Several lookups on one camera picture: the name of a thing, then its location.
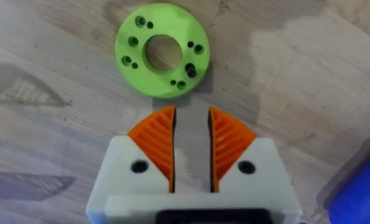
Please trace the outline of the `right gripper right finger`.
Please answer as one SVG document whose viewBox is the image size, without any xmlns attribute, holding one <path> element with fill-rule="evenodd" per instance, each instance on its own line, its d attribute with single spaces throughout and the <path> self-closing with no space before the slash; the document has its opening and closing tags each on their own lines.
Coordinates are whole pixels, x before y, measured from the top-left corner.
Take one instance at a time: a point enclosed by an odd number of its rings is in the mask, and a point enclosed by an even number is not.
<svg viewBox="0 0 370 224">
<path fill-rule="evenodd" d="M 275 143 L 211 107 L 210 218 L 299 218 L 302 208 Z"/>
</svg>

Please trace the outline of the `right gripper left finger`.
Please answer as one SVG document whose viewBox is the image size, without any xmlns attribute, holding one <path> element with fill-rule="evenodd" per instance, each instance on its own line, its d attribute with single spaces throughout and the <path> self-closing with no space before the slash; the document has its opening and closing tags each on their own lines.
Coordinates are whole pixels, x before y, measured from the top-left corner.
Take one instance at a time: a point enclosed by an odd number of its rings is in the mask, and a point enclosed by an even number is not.
<svg viewBox="0 0 370 224">
<path fill-rule="evenodd" d="M 110 196 L 175 192 L 175 125 L 176 107 L 171 105 L 110 140 L 85 208 L 87 217 L 104 218 Z"/>
</svg>

